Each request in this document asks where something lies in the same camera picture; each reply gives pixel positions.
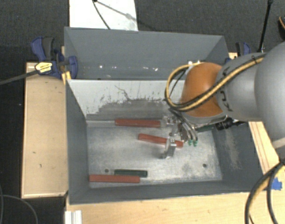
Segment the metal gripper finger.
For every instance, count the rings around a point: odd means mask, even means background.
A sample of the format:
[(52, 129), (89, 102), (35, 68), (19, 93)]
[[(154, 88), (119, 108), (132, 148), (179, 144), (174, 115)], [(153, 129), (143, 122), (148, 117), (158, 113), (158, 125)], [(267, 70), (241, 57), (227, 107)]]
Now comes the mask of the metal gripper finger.
[(174, 115), (163, 116), (161, 119), (161, 128), (173, 127), (176, 124), (176, 117)]
[(176, 143), (173, 138), (168, 138), (165, 145), (164, 158), (171, 158), (174, 155)]

